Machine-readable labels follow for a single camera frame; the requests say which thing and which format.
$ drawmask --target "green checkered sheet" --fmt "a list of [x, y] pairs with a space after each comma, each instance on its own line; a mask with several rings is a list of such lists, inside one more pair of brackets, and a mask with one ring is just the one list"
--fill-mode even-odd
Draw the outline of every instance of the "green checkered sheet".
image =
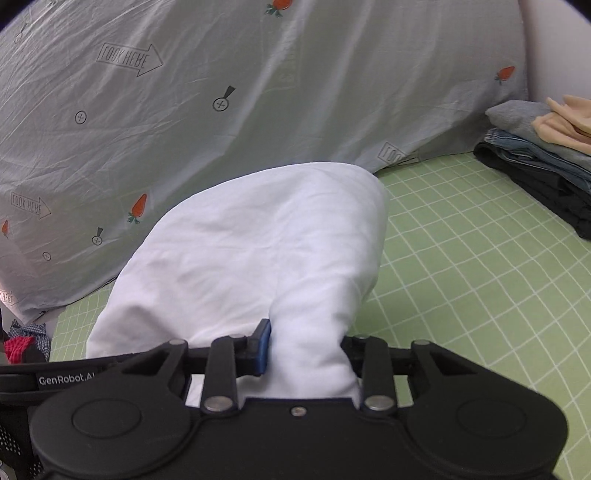
[[[569, 420], [558, 475], [591, 479], [591, 242], [471, 154], [378, 177], [391, 197], [387, 240], [352, 333], [405, 348], [431, 339], [542, 392]], [[61, 314], [52, 361], [83, 357], [111, 288]]]

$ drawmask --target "metal screw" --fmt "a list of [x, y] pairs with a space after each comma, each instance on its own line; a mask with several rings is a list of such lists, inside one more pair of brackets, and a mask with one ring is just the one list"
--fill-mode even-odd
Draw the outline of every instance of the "metal screw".
[[365, 399], [365, 406], [373, 411], [386, 411], [391, 409], [396, 402], [386, 395], [372, 395]]
[[307, 413], [308, 413], [308, 411], [304, 407], [293, 407], [291, 409], [291, 414], [294, 417], [303, 417]]
[[229, 397], [224, 397], [223, 395], [216, 395], [214, 397], [209, 397], [204, 403], [203, 406], [206, 410], [209, 410], [213, 413], [220, 413], [226, 410], [230, 410], [234, 406], [234, 402]]

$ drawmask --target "wrinkled fabric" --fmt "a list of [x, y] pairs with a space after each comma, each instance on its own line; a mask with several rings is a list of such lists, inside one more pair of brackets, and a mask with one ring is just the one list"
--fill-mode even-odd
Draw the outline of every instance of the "wrinkled fabric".
[[[170, 210], [115, 281], [88, 358], [191, 347], [250, 335], [271, 320], [268, 369], [239, 396], [350, 397], [358, 382], [340, 343], [377, 281], [388, 196], [362, 168], [273, 168], [198, 193]], [[187, 399], [197, 405], [202, 376]]]
[[487, 108], [527, 96], [516, 0], [268, 5], [39, 0], [1, 32], [0, 300], [18, 318], [115, 278], [194, 193], [470, 151]]
[[17, 336], [33, 337], [35, 339], [35, 346], [43, 354], [46, 362], [49, 361], [51, 340], [47, 335], [47, 329], [44, 323], [40, 325], [32, 323], [30, 325], [21, 326], [16, 320], [14, 320], [8, 331], [8, 336], [10, 338], [15, 338]]
[[547, 98], [546, 103], [583, 135], [591, 137], [591, 100], [573, 95], [564, 95], [563, 105], [552, 100], [552, 98]]
[[568, 162], [532, 142], [499, 128], [489, 130], [484, 141], [499, 147], [501, 149], [499, 156], [504, 160], [553, 171], [584, 192], [591, 194], [591, 171], [585, 170], [577, 164]]

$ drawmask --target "white cloth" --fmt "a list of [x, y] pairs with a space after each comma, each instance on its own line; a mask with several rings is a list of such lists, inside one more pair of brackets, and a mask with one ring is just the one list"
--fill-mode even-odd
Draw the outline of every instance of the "white cloth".
[[[310, 163], [262, 171], [195, 194], [168, 212], [117, 279], [88, 358], [171, 338], [208, 346], [272, 326], [269, 367], [239, 395], [351, 397], [340, 341], [373, 288], [387, 195], [360, 167]], [[202, 377], [187, 404], [199, 402]]]

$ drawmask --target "folded clothes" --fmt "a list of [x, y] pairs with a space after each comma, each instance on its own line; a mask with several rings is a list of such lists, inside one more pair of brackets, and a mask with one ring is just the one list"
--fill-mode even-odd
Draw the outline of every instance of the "folded clothes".
[[548, 143], [536, 133], [532, 122], [537, 117], [551, 112], [552, 109], [544, 103], [511, 100], [489, 108], [486, 114], [495, 127], [521, 137], [547, 152], [554, 153], [568, 162], [591, 171], [591, 156], [572, 148]]
[[557, 169], [535, 166], [515, 161], [515, 151], [504, 150], [488, 141], [480, 142], [474, 149], [475, 157], [495, 170], [509, 175], [509, 178], [550, 209], [562, 220], [572, 225], [577, 234], [591, 240], [591, 194], [578, 188], [558, 173]]
[[489, 130], [483, 141], [499, 147], [499, 154], [506, 161], [552, 171], [591, 194], [591, 171], [577, 164], [570, 163], [532, 142], [499, 128]]
[[531, 125], [542, 140], [591, 155], [591, 137], [580, 132], [559, 114], [550, 112], [547, 115], [539, 116]]
[[563, 98], [564, 105], [552, 98], [547, 98], [546, 103], [581, 134], [591, 137], [591, 100], [573, 95], [565, 95]]

